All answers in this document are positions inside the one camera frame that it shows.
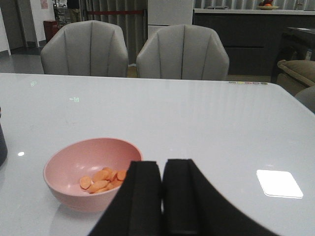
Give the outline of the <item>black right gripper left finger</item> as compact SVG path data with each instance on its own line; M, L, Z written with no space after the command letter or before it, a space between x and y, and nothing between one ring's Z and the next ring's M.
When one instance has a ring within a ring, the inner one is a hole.
M91 236L160 236L161 178L154 161L132 161Z

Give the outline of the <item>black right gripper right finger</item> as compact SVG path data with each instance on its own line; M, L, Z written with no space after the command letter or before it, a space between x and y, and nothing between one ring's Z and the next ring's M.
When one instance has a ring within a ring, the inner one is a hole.
M162 186L168 236L274 235L230 203L191 159L169 159Z

